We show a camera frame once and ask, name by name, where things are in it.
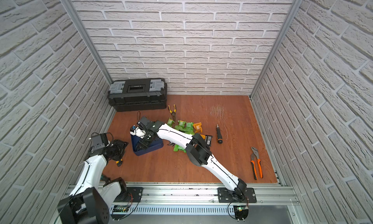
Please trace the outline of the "dark blue storage box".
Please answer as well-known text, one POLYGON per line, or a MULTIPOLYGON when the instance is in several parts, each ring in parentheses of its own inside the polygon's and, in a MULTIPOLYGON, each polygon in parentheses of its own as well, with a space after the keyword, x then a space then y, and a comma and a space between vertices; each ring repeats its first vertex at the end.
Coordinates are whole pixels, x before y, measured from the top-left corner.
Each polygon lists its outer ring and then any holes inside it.
POLYGON ((131 141, 132 141, 132 148, 137 156, 141 156, 147 153, 150 153, 152 151, 161 149, 164 146, 164 143, 161 139, 154 140, 150 146, 147 149, 141 149, 140 147, 137 146, 137 143, 139 142, 140 137, 131 135, 131 141))

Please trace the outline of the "green cookie packet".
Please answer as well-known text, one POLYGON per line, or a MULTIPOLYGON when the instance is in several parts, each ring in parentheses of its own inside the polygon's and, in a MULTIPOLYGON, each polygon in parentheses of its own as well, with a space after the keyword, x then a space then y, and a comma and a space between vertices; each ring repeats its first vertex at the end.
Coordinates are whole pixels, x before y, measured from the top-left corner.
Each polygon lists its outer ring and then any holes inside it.
POLYGON ((185 126, 185 132, 187 133, 193 133, 194 132, 194 123, 193 122, 187 122, 185 126))
POLYGON ((185 128, 185 125, 186 125, 186 121, 179 120, 177 127, 179 127, 179 128, 185 128))
POLYGON ((182 151, 184 153, 186 152, 186 150, 179 145, 175 145, 173 151, 174 152, 182 151))
POLYGON ((169 127, 173 128, 174 124, 175 124, 175 121, 174 121, 173 119, 168 119, 168 121, 167 121, 167 125, 168 125, 169 127))

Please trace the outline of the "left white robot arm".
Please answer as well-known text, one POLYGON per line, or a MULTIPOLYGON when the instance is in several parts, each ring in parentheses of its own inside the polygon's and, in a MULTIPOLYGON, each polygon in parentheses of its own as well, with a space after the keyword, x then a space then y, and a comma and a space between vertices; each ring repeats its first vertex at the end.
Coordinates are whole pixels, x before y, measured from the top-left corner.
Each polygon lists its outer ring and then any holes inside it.
POLYGON ((77 185, 69 196, 57 206, 63 224, 108 224, 111 220, 109 208, 117 199, 124 201, 129 192, 124 180, 119 177, 107 182, 98 191, 103 170, 108 161, 120 162, 128 142, 114 140, 104 146, 93 146, 84 160, 84 169, 77 185))

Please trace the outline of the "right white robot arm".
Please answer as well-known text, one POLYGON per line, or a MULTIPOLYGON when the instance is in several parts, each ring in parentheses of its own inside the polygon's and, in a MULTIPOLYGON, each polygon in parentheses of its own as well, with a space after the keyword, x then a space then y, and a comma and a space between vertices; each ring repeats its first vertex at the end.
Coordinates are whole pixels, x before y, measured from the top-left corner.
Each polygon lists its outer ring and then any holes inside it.
POLYGON ((138 126, 132 127, 130 133, 139 137, 137 146, 141 149, 149 148, 155 139, 167 140, 182 147, 194 165, 206 168, 223 183, 235 202, 247 201, 246 183, 219 163, 200 134, 186 134, 163 122, 151 122, 148 119, 139 121, 138 126))

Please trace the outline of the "yellow utility knife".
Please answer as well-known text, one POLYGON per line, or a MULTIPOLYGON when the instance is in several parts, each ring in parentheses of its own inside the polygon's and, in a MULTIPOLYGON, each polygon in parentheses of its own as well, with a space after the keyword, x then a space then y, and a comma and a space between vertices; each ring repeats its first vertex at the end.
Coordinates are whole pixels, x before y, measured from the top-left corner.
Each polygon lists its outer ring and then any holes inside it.
POLYGON ((116 161, 116 165, 117 165, 118 167, 120 167, 120 166, 122 165, 122 160, 120 160, 120 161, 116 161))

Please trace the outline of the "yellow black pliers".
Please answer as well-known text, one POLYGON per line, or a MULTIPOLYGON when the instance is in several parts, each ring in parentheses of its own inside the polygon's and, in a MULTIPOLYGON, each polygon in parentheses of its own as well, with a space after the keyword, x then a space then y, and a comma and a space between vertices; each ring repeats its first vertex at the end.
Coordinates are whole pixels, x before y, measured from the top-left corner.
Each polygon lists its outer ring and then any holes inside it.
POLYGON ((176 122, 176 112, 177 112, 176 105, 174 104, 173 108, 171 108, 170 105, 168 105, 168 110, 172 116, 173 121, 176 122))

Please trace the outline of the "black plastic toolbox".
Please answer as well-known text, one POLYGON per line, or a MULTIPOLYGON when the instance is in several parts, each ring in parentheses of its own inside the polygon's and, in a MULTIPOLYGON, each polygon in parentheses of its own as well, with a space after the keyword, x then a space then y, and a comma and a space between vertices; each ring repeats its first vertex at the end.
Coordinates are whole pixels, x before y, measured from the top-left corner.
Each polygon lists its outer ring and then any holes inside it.
POLYGON ((165 109, 167 83, 163 78, 117 80, 110 85, 107 98, 117 112, 165 109))

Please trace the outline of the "left control board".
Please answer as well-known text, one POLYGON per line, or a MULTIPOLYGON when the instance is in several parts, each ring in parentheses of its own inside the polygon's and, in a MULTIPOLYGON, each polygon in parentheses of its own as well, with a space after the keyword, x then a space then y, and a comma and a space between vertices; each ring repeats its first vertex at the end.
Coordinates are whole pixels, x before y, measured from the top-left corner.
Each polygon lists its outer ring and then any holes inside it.
POLYGON ((110 208, 110 215, 114 221, 125 218, 131 212, 131 205, 112 205, 110 208))

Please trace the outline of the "control board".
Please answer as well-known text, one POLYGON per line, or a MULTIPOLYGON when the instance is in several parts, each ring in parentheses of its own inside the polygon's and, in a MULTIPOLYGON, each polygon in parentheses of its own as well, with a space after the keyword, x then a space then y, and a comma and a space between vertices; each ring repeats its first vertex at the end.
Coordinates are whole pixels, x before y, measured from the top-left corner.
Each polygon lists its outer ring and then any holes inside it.
POLYGON ((125 218, 131 212, 131 205, 112 205, 110 208, 110 215, 114 221, 125 218))
POLYGON ((234 219, 237 221, 245 221, 245 219, 249 215, 249 207, 248 206, 233 206, 234 211, 234 219))

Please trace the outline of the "black screwdriver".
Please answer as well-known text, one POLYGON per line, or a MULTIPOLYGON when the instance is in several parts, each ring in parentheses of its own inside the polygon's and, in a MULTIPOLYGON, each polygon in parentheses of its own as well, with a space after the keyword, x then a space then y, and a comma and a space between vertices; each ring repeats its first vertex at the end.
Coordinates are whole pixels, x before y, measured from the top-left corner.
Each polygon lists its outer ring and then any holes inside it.
POLYGON ((220 127, 219 127, 218 124, 216 125, 216 134, 217 134, 217 142, 218 142, 218 144, 222 144, 223 143, 223 139, 222 139, 222 134, 221 134, 220 127))

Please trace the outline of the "right control board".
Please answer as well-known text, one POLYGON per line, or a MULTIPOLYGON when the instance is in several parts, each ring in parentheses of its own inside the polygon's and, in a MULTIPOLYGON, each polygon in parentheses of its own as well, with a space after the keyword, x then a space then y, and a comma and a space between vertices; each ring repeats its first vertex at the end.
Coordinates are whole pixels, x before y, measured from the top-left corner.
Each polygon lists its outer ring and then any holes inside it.
POLYGON ((245 221, 245 219, 249 215, 249 207, 248 206, 233 206, 234 211, 234 219, 237 221, 245 221))

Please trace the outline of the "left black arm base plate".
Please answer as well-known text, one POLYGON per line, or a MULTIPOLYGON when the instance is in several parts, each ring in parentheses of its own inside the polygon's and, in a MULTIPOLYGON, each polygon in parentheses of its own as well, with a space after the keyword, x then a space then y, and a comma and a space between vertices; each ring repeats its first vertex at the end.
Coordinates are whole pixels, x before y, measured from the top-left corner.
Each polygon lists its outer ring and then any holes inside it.
POLYGON ((125 202, 125 203, 139 203, 142 198, 143 187, 127 187, 126 192, 120 194, 115 202, 125 202))

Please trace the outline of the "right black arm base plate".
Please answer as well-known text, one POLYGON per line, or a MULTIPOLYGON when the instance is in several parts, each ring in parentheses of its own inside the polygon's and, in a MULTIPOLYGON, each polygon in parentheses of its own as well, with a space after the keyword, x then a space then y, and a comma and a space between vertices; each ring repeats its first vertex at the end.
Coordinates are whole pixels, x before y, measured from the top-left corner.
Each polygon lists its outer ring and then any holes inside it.
POLYGON ((256 203, 256 193, 253 188, 246 188, 244 194, 238 190, 232 192, 226 188, 217 188, 219 203, 256 203))

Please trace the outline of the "orange handled pliers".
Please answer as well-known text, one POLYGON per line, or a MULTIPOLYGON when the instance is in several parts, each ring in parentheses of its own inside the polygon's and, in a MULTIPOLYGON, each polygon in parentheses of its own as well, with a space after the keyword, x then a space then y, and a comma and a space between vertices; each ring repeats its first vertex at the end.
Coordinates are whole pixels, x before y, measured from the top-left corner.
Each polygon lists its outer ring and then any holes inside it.
POLYGON ((254 180, 257 180, 258 178, 263 178, 261 159, 259 157, 259 151, 255 147, 251 147, 251 149, 251 166, 254 175, 254 180))

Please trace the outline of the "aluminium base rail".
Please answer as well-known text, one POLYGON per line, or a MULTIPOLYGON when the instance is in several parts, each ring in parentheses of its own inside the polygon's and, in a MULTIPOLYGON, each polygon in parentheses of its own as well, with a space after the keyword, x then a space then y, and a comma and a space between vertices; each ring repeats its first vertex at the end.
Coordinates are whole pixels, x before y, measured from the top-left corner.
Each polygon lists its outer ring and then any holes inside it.
POLYGON ((256 203, 219 203, 217 188, 221 183, 150 183, 128 182, 127 187, 143 187, 139 203, 114 202, 112 205, 131 205, 130 214, 176 215, 234 215, 233 206, 249 205, 285 208, 295 216, 300 208, 293 188, 279 184, 248 184, 256 193, 256 203))

